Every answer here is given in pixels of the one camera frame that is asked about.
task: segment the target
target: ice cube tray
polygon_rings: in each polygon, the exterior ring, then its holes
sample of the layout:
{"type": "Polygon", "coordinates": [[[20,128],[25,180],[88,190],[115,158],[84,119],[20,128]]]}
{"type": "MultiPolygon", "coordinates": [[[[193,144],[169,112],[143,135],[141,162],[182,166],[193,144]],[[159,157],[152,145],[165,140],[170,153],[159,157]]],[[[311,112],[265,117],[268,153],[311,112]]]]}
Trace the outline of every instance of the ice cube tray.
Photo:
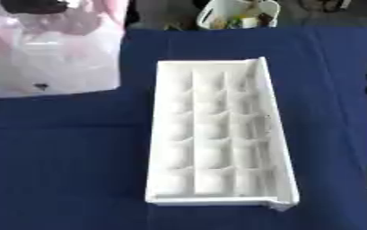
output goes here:
{"type": "Polygon", "coordinates": [[[145,199],[278,210],[299,202],[264,57],[158,63],[145,199]]]}

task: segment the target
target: blue tablecloth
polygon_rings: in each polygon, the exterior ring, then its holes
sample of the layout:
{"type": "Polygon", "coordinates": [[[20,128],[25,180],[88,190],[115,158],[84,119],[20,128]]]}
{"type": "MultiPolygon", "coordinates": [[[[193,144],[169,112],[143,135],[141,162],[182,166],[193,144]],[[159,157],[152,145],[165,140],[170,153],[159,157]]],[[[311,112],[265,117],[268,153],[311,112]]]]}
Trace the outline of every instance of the blue tablecloth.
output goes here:
{"type": "Polygon", "coordinates": [[[367,230],[367,29],[129,31],[116,91],[0,100],[0,230],[367,230]],[[156,62],[267,57],[301,203],[144,203],[156,62]]]}

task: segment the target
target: clear plastic bag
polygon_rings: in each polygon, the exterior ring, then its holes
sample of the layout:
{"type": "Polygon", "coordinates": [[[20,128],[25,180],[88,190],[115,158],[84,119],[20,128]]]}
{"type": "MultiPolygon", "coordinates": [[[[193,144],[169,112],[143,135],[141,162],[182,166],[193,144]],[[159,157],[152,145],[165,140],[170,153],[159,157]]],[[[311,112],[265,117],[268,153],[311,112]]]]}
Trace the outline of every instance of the clear plastic bag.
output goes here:
{"type": "Polygon", "coordinates": [[[0,5],[0,97],[86,93],[119,86],[128,0],[73,0],[55,14],[0,5]]]}

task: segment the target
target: white container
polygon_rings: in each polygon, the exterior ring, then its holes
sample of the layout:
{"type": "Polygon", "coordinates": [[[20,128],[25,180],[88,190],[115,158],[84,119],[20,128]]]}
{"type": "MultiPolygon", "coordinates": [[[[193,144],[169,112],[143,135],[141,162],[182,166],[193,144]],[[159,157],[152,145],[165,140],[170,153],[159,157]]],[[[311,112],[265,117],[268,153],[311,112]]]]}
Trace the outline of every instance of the white container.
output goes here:
{"type": "MultiPolygon", "coordinates": [[[[269,27],[276,27],[281,5],[273,0],[255,0],[259,11],[273,17],[269,27]]],[[[211,23],[217,18],[227,19],[243,13],[250,2],[246,0],[211,0],[197,17],[197,26],[204,30],[211,30],[211,23]]]]}
{"type": "Polygon", "coordinates": [[[277,210],[299,202],[265,58],[158,63],[145,199],[277,210]]]}

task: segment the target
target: plastic ice cube tray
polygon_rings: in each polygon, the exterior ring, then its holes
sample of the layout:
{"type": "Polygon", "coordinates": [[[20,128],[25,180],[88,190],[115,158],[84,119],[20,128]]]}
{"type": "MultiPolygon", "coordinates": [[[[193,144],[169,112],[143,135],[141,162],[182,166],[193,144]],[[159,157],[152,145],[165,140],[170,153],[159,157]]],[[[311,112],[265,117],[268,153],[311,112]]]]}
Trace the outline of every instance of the plastic ice cube tray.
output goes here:
{"type": "Polygon", "coordinates": [[[278,210],[299,202],[265,58],[158,63],[145,199],[278,210]]]}

